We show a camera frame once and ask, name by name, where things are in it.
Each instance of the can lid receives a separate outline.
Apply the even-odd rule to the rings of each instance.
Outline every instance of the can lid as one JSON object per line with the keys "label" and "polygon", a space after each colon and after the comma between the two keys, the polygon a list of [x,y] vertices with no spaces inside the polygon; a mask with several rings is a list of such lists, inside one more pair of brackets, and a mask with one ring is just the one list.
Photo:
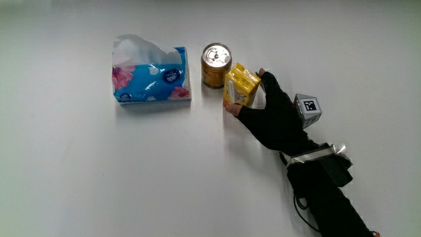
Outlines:
{"label": "can lid", "polygon": [[225,45],[215,44],[205,49],[202,57],[209,66],[222,67],[230,62],[231,52]]}

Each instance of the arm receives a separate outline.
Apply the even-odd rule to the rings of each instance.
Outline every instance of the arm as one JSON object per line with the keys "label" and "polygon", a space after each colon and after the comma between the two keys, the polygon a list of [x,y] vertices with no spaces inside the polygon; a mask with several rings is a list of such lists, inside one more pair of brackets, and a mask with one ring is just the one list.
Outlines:
{"label": "arm", "polygon": [[[227,106],[226,110],[269,149],[298,155],[318,148],[303,131],[297,111],[288,95],[280,89],[274,75],[263,69],[259,74],[266,92],[266,107],[251,109],[234,104]],[[292,165],[287,176],[294,193],[306,198],[323,237],[373,236],[319,162]]]}

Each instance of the black sleeve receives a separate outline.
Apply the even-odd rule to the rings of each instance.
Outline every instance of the black sleeve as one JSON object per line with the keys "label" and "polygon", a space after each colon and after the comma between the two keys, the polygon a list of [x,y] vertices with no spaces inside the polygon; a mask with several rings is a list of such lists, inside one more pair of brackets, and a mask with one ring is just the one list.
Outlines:
{"label": "black sleeve", "polygon": [[292,165],[287,176],[294,193],[307,200],[323,237],[373,237],[349,199],[320,164]]}

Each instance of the pink flower print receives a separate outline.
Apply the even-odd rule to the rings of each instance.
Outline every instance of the pink flower print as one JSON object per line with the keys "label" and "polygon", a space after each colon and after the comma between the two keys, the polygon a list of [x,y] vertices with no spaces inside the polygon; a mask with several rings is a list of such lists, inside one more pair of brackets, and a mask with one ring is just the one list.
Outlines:
{"label": "pink flower print", "polygon": [[123,66],[112,68],[112,84],[116,90],[129,86],[129,81],[133,79],[133,72],[136,66]]}
{"label": "pink flower print", "polygon": [[189,90],[181,86],[176,86],[174,90],[171,92],[169,99],[182,99],[182,98],[187,98],[187,97],[190,97]]}

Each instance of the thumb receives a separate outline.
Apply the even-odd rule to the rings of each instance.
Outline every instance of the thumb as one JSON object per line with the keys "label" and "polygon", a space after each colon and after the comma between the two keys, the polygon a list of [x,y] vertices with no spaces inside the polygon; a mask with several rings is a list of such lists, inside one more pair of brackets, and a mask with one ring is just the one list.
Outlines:
{"label": "thumb", "polygon": [[231,104],[227,105],[227,107],[225,107],[225,110],[231,113],[233,116],[237,117],[242,107],[243,106],[239,104]]}

